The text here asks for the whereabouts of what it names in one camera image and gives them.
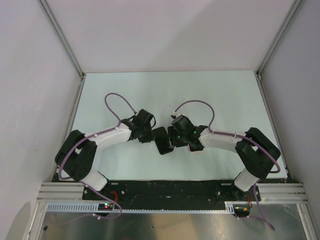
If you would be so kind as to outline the pink phone case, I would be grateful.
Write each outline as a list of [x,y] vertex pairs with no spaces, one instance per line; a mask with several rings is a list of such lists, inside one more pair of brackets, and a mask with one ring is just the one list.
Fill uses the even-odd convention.
[[190,153],[197,153],[197,152],[201,152],[204,149],[204,147],[201,145],[196,145],[196,146],[192,146],[192,145],[188,145],[188,150]]

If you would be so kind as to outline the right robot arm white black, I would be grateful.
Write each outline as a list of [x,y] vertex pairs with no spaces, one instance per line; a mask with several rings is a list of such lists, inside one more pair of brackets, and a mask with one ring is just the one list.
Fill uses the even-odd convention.
[[222,149],[237,154],[244,169],[234,179],[232,197],[238,201],[249,195],[249,189],[269,174],[281,171],[277,160],[281,152],[258,128],[251,127],[245,132],[212,130],[206,125],[194,125],[182,114],[171,116],[168,137],[175,148],[188,147],[191,153],[205,148]]

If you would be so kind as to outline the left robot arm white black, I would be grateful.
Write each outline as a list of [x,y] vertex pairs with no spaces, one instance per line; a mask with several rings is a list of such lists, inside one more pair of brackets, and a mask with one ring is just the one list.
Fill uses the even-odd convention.
[[150,143],[155,137],[151,121],[155,117],[145,109],[130,118],[125,118],[111,128],[97,133],[84,134],[79,130],[70,132],[54,161],[61,172],[65,172],[72,180],[82,182],[93,188],[93,193],[99,199],[107,199],[111,194],[108,179],[94,169],[94,160],[98,151],[119,143],[138,140],[140,143]]

